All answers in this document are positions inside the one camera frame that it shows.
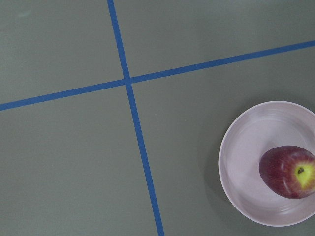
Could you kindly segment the pink plate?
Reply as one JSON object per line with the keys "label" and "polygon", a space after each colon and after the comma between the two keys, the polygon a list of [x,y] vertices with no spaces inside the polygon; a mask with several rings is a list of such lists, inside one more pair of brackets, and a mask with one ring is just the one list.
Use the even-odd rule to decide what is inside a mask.
{"label": "pink plate", "polygon": [[244,216],[266,226],[295,225],[315,213],[314,195],[298,200],[282,197],[259,174],[262,155],[284,145],[314,152],[315,115],[292,102],[269,101],[239,115],[220,146],[219,176],[226,196]]}

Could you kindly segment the red apple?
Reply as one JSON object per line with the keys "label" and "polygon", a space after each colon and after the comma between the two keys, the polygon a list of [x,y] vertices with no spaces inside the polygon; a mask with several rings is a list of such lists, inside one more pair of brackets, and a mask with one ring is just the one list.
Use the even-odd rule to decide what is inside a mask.
{"label": "red apple", "polygon": [[276,194],[301,199],[315,192],[315,156],[298,146],[275,147],[260,159],[259,173]]}

